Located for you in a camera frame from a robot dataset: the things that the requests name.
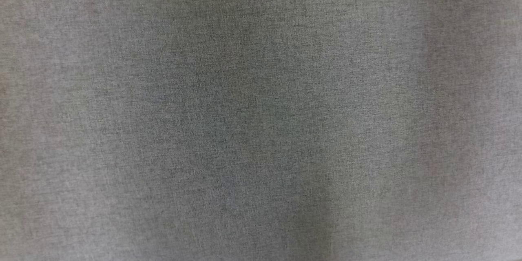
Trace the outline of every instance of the fabric texture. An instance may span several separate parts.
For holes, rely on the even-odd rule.
[[[0,0],[0,260],[522,258],[522,0]]]

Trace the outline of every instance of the gray fabric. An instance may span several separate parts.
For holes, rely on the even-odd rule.
[[[520,259],[521,4],[0,0],[0,259]]]

